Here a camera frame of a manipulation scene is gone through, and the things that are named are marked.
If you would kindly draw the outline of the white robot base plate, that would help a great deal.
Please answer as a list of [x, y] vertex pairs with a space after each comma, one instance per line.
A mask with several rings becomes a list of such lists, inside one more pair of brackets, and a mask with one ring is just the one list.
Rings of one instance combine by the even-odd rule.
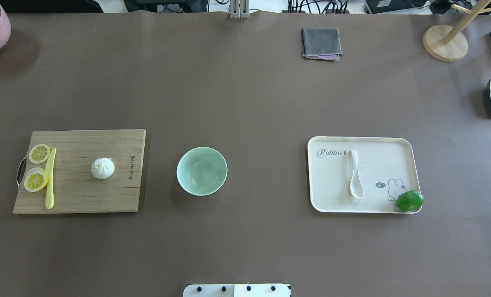
[[291, 297], [290, 284], [243, 283], [243, 284], [189, 284], [183, 297]]

